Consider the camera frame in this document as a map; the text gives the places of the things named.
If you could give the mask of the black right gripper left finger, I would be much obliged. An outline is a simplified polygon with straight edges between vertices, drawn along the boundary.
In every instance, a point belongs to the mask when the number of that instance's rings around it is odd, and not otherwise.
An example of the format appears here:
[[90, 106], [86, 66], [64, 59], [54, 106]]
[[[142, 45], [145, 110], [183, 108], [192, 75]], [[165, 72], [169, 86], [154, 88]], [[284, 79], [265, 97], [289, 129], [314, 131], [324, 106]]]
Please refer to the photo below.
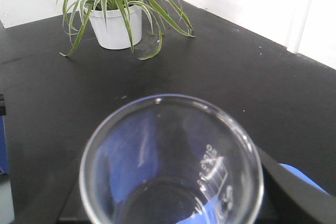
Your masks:
[[83, 207], [79, 182], [75, 182], [59, 216], [59, 223], [91, 223]]

